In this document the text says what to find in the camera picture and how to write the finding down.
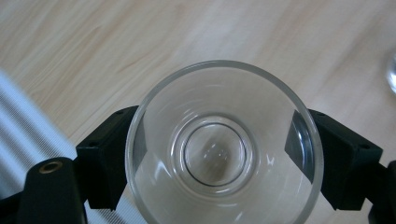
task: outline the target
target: wood grain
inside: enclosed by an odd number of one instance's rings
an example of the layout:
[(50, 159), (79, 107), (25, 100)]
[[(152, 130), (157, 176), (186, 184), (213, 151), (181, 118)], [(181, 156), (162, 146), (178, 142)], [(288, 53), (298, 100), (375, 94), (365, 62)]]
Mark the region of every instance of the wood grain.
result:
[[(252, 63), (396, 159), (392, 0), (0, 0), (0, 67), (75, 144), (192, 63)], [(322, 199), (309, 223), (367, 223)]]

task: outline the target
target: clear glass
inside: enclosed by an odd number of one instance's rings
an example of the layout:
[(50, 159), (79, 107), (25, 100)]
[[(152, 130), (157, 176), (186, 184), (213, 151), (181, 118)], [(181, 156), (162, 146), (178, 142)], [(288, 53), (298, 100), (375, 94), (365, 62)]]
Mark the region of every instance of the clear glass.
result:
[(134, 116), (125, 160), (148, 223), (304, 223), (323, 176), (318, 132), (297, 95), (231, 61), (160, 82)]

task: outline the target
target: screw hole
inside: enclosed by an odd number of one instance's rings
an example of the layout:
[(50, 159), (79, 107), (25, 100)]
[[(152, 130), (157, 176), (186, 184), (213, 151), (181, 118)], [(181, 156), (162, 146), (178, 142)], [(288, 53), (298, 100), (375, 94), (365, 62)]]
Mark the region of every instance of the screw hole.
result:
[(89, 144), (90, 147), (97, 147), (98, 145), (99, 145), (99, 143), (97, 143), (97, 142), (91, 142)]
[(40, 172), (43, 175), (52, 173), (54, 171), (57, 171), (61, 169), (63, 163), (61, 161), (51, 161), (43, 166), (40, 167), (38, 172)]
[(359, 147), (364, 148), (364, 149), (369, 149), (370, 146), (367, 144), (360, 144)]

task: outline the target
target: glass rim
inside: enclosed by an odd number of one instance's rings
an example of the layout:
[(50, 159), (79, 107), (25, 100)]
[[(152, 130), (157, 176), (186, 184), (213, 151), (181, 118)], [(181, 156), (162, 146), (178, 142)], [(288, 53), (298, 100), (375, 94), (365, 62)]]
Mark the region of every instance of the glass rim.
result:
[(172, 83), (176, 79), (186, 76), (187, 74), (191, 72), (195, 72), (198, 70), (203, 70), (206, 68), (235, 68), (243, 71), (248, 71), (250, 73), (253, 73), (259, 77), (265, 78), (269, 82), (271, 82), (273, 85), (278, 87), (283, 93), (285, 93), (289, 99), (295, 104), (297, 107), (299, 113), (304, 119), (304, 122), (306, 123), (307, 130), (309, 132), (309, 135), (311, 137), (311, 144), (314, 152), (314, 161), (315, 161), (315, 173), (314, 173), (314, 179), (312, 182), (312, 189), (311, 192), (308, 196), (308, 199), (304, 205), (303, 210), (301, 211), (300, 215), (295, 219), (294, 223), (304, 223), (309, 215), (311, 214), (319, 193), (320, 193), (320, 188), (322, 185), (322, 180), (323, 180), (323, 171), (324, 171), (324, 162), (323, 162), (323, 151), (322, 151), (322, 144), (320, 141), (320, 137), (318, 134), (318, 129), (315, 125), (314, 120), (312, 119), (308, 109), (305, 107), (304, 103), (302, 100), (297, 96), (297, 94), (290, 88), (288, 87), (283, 81), (281, 81), (279, 78), (275, 77), (274, 75), (266, 72), (265, 70), (248, 64), (248, 63), (241, 63), (237, 61), (228, 61), (228, 60), (215, 60), (215, 61), (207, 61), (207, 62), (202, 62), (202, 63), (195, 63), (190, 66), (184, 67), (172, 75), (166, 77), (162, 81), (160, 81), (144, 98), (140, 106), (137, 108), (134, 117), (132, 119), (129, 132), (127, 135), (127, 140), (126, 140), (126, 145), (125, 145), (125, 174), (127, 178), (128, 185), (132, 191), (133, 197), (134, 197), (134, 202), (139, 210), (139, 212), (142, 214), (144, 219), (148, 221), (149, 223), (159, 223), (158, 220), (155, 219), (154, 216), (151, 215), (150, 211), (147, 209), (145, 206), (145, 203), (143, 199), (140, 197), (140, 194), (137, 190), (137, 187), (134, 183), (134, 172), (133, 172), (133, 158), (132, 158), (132, 152), (134, 150), (133, 145), (134, 145), (134, 137), (136, 135), (137, 131), (137, 126), (139, 125), (140, 120), (143, 118), (146, 108), (148, 107), (149, 103), (151, 102), (152, 99), (163, 89), (165, 88), (168, 84)]

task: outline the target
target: light wood surface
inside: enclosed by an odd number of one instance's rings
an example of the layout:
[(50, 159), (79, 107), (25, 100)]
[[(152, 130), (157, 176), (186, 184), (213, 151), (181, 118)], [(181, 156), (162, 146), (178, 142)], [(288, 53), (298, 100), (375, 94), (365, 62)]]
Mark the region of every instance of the light wood surface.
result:
[[(251, 63), (396, 160), (393, 0), (0, 0), (0, 67), (77, 144), (161, 79), (208, 60)], [(367, 223), (319, 198), (309, 223)]]

